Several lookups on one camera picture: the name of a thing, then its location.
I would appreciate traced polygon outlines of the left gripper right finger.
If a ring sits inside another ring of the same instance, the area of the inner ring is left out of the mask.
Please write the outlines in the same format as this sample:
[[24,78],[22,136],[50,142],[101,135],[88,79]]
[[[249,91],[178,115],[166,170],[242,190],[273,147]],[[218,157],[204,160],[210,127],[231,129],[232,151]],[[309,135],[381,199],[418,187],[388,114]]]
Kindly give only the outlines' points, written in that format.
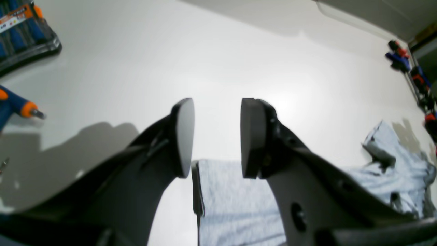
[[417,220],[379,201],[313,153],[261,99],[244,98],[240,115],[244,178],[265,179],[289,246],[436,244],[436,219]]

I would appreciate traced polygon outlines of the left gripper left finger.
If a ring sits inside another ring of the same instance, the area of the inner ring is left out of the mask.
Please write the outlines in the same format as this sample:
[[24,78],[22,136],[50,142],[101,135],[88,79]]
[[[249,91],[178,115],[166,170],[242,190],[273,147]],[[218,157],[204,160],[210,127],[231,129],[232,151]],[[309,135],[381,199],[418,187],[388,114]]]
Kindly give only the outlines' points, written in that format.
[[194,130],[194,101],[185,98],[60,193],[2,215],[1,235],[28,246],[147,245],[164,191],[190,173]]

